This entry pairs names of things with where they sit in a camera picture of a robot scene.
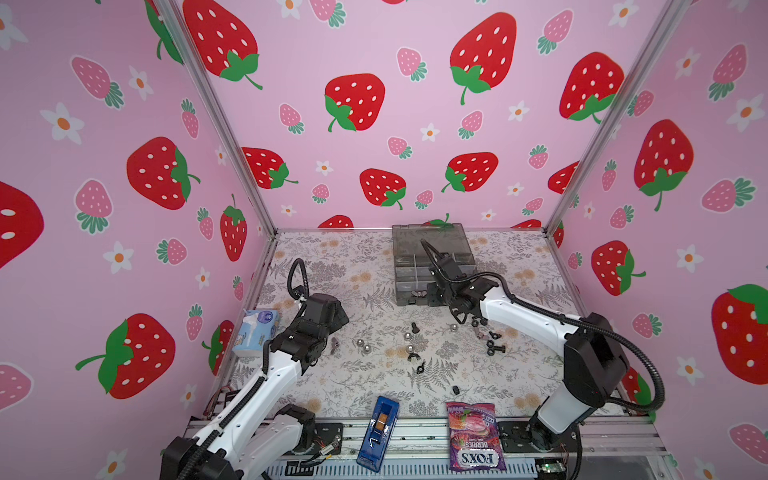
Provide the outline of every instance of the blue tissue box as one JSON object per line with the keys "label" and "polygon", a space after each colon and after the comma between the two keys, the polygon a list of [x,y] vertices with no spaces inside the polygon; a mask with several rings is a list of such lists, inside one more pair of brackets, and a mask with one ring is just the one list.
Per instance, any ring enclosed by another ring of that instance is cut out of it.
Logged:
{"label": "blue tissue box", "polygon": [[237,356],[261,356],[264,342],[275,336],[279,324],[277,310],[246,310],[232,351]]}

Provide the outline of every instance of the table surface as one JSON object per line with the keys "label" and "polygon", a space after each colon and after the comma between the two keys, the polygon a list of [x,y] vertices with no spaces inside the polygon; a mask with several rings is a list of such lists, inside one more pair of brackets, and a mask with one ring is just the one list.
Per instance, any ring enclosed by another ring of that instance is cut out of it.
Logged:
{"label": "table surface", "polygon": [[[535,231],[468,232],[478,271],[504,275],[512,292],[565,313],[576,313],[571,296],[543,237]],[[320,418],[369,418],[379,395],[400,402],[399,416],[443,417],[445,402],[492,402],[496,415],[530,416],[551,394],[563,375],[555,352],[517,330],[490,322],[503,337],[506,353],[487,354],[485,340],[467,322],[457,332],[447,307],[396,306],[389,230],[360,232],[282,233],[262,289],[258,307],[279,310],[278,332],[290,323],[298,306],[288,296],[288,270],[296,258],[306,262],[310,292],[341,300],[349,323],[332,335],[316,366],[310,367],[280,399],[274,411],[293,403]],[[294,277],[298,284],[300,275]],[[410,342],[403,338],[415,322],[421,331]],[[371,346],[364,353],[362,339]],[[425,362],[408,362],[411,344]],[[241,388],[260,369],[260,358],[237,360],[230,384]],[[453,386],[460,393],[455,395]],[[598,415],[624,415],[612,404]]]}

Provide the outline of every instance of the fox's candy bag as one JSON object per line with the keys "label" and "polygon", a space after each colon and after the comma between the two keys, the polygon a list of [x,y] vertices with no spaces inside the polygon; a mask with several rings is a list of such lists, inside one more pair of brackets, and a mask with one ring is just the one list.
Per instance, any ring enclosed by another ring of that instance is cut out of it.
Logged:
{"label": "fox's candy bag", "polygon": [[447,402],[451,429],[451,470],[506,470],[502,443],[498,439],[496,406]]}

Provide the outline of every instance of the black cable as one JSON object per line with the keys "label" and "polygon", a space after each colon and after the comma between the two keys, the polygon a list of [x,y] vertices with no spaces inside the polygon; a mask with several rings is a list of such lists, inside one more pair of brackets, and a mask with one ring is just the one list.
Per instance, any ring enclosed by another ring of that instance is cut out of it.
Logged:
{"label": "black cable", "polygon": [[584,328],[596,333],[600,333],[601,335],[606,336],[610,339],[614,339],[617,342],[619,342],[621,345],[627,347],[627,349],[630,352],[632,352],[637,357],[637,359],[641,361],[645,369],[648,371],[651,382],[654,384],[654,398],[653,400],[650,401],[650,403],[646,405],[639,405],[637,403],[626,402],[623,399],[617,399],[616,397],[612,397],[612,396],[609,396],[606,402],[614,403],[616,405],[622,406],[626,409],[634,410],[636,412],[655,412],[656,410],[660,409],[661,406],[664,404],[664,398],[665,398],[664,382],[662,382],[661,380],[661,375],[659,374],[659,371],[657,370],[656,366],[651,362],[651,360],[645,355],[645,353],[643,353],[643,351],[640,350],[631,341],[625,339],[623,336],[619,335],[618,333],[612,330],[602,329],[599,326],[592,325],[591,323],[572,320],[567,318],[563,314],[553,313],[545,308],[541,308],[540,306],[533,305],[532,303],[528,303],[524,300],[520,300],[515,294],[509,291],[507,280],[503,276],[499,275],[498,273],[479,272],[479,273],[474,273],[466,278],[462,278],[460,280],[449,279],[445,275],[445,273],[442,271],[442,268],[440,268],[437,264],[437,259],[442,257],[440,252],[437,251],[437,249],[434,248],[432,245],[430,245],[429,242],[423,239],[422,239],[422,247],[424,247],[424,250],[427,252],[427,257],[429,257],[429,261],[432,263],[432,266],[435,267],[435,270],[440,274],[443,280],[445,280],[448,283],[464,283],[464,282],[475,280],[481,276],[491,276],[499,280],[499,282],[502,285],[502,289],[504,289],[504,293],[512,303],[517,303],[519,306],[522,306],[523,308],[526,308],[536,313],[540,313],[541,315],[544,315],[544,316],[548,316],[549,318],[557,320],[558,322],[567,323],[568,325],[572,325],[578,328]]}

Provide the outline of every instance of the strawberry wallpaper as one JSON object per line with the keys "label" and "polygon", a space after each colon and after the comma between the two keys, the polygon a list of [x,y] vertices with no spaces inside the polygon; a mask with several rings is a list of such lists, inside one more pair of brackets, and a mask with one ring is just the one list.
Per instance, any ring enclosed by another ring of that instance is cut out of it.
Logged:
{"label": "strawberry wallpaper", "polygon": [[546,223],[665,4],[177,3],[282,228]]}
{"label": "strawberry wallpaper", "polygon": [[0,465],[157,478],[266,236],[154,4],[40,4],[0,3]]}
{"label": "strawberry wallpaper", "polygon": [[[664,378],[654,421],[689,480],[768,478],[765,18],[691,5],[563,220],[587,308]],[[649,402],[648,380],[624,386]]]}

